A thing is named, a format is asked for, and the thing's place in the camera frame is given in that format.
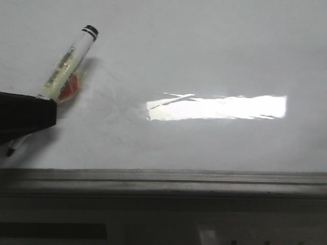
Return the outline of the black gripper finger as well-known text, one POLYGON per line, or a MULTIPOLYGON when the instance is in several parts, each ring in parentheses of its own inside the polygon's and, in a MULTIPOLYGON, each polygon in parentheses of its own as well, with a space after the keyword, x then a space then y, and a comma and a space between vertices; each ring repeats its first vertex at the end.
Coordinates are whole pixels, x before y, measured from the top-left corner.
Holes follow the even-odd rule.
POLYGON ((1 92, 1 145, 52 127, 56 122, 54 100, 1 92))

